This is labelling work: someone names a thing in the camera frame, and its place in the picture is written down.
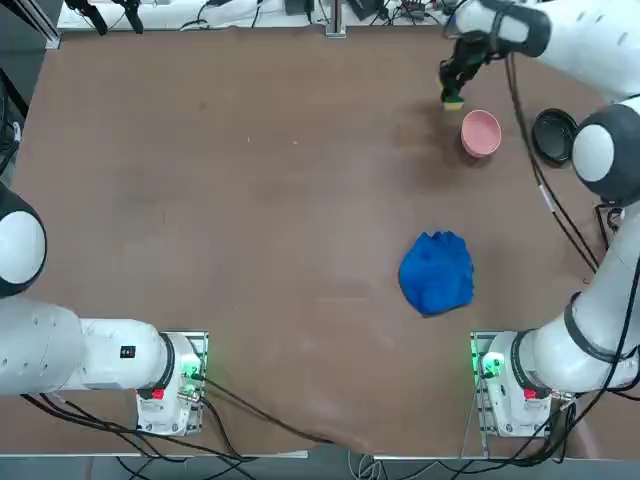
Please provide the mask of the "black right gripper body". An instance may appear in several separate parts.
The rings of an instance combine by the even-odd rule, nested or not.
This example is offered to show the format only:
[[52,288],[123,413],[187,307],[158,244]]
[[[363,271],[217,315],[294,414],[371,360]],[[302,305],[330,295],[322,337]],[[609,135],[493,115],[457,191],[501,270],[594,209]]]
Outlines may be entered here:
[[459,38],[454,44],[450,69],[455,78],[473,78],[485,62],[488,43]]

